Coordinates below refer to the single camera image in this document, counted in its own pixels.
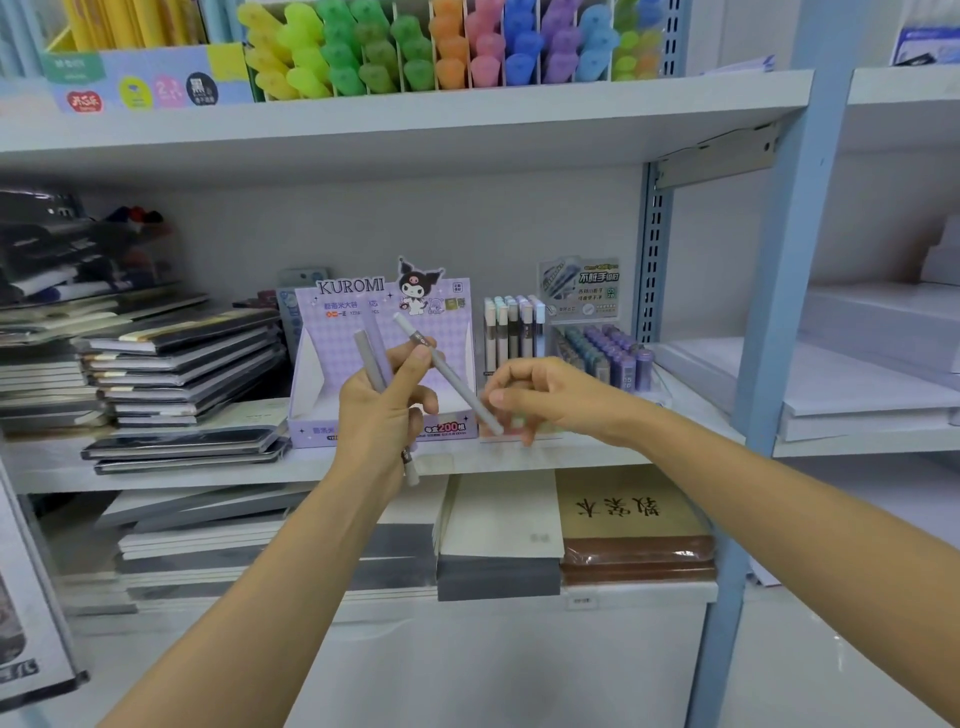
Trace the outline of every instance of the blue highlighter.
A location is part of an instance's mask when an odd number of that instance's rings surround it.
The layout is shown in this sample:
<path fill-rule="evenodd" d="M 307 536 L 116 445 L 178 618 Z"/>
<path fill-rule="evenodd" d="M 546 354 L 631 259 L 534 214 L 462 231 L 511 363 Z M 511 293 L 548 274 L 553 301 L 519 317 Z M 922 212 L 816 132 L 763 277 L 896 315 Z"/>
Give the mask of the blue highlighter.
<path fill-rule="evenodd" d="M 610 51 L 584 51 L 577 64 L 574 81 L 598 81 L 610 64 Z"/>
<path fill-rule="evenodd" d="M 577 25 L 580 32 L 584 34 L 584 40 L 589 41 L 593 31 L 610 28 L 612 25 L 610 9 L 606 5 L 591 5 L 580 14 L 580 22 Z"/>
<path fill-rule="evenodd" d="M 507 85 L 528 85 L 537 60 L 525 53 L 514 53 L 503 64 Z"/>
<path fill-rule="evenodd" d="M 597 28 L 584 43 L 584 51 L 602 51 L 603 53 L 612 53 L 613 49 L 620 44 L 620 33 L 613 28 Z"/>
<path fill-rule="evenodd" d="M 514 51 L 536 58 L 543 50 L 543 37 L 537 31 L 523 31 L 514 40 Z"/>

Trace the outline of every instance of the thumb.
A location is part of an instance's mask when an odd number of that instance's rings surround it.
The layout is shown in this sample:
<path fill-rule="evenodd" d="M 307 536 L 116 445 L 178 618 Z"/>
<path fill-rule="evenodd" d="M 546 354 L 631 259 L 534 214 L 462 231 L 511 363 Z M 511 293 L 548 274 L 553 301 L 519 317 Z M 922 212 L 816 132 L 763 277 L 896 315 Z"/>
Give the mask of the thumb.
<path fill-rule="evenodd" d="M 430 350 L 420 344 L 396 370 L 394 380 L 383 391 L 387 406 L 393 409 L 406 409 L 410 406 L 410 398 L 413 397 L 414 390 L 429 369 Z"/>
<path fill-rule="evenodd" d="M 533 389 L 510 387 L 494 389 L 490 392 L 490 404 L 507 412 L 523 415 L 536 415 L 550 422 L 556 422 L 563 416 L 557 404 L 557 396 Z"/>

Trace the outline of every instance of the cardboard box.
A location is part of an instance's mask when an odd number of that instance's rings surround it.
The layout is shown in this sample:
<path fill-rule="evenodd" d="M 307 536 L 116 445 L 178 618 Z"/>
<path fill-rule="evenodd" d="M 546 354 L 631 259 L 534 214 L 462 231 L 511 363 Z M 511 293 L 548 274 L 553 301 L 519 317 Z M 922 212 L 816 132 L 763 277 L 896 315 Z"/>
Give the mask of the cardboard box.
<path fill-rule="evenodd" d="M 393 321 L 403 311 L 437 348 L 464 383 L 476 390 L 473 365 L 473 322 L 469 279 L 440 279 L 422 299 L 411 302 L 396 282 L 383 277 L 321 280 L 315 288 L 298 288 L 303 332 L 297 352 L 288 426 L 296 448 L 337 444 L 339 394 L 344 382 L 363 368 L 353 333 L 363 328 L 359 306 L 369 296 L 377 324 L 389 349 L 407 341 Z M 437 393 L 440 414 L 427 415 L 420 442 L 477 437 L 476 416 L 436 370 L 423 384 Z"/>

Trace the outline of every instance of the hand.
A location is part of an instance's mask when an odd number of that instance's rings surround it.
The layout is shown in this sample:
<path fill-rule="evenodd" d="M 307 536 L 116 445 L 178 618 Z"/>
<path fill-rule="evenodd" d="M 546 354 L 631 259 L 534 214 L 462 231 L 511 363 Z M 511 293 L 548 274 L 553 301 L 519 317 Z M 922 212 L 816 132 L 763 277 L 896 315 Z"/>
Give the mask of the hand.
<path fill-rule="evenodd" d="M 432 346 L 433 339 L 427 337 Z M 437 394 L 420 385 L 430 369 L 430 350 L 408 342 L 387 351 L 396 372 L 384 393 L 377 394 L 364 371 L 340 389 L 340 431 L 332 472 L 369 483 L 383 508 L 394 498 L 403 480 L 401 451 L 423 431 L 423 411 L 440 411 Z"/>
<path fill-rule="evenodd" d="M 556 356 L 512 359 L 487 381 L 481 399 L 507 425 L 524 415 L 523 444 L 533 445 L 544 422 L 590 435 L 608 445 L 628 447 L 630 415 L 637 399 L 604 384 Z"/>

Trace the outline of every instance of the black notebook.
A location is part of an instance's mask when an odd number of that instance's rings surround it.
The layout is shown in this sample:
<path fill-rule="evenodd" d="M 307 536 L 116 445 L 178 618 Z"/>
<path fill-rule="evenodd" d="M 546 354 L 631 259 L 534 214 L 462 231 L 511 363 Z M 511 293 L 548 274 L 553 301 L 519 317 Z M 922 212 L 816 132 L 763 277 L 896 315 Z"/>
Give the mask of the black notebook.
<path fill-rule="evenodd" d="M 189 311 L 149 322 L 105 328 L 84 337 L 97 351 L 164 354 L 186 348 L 215 336 L 227 336 L 279 321 L 280 314 L 268 308 L 228 308 Z"/>

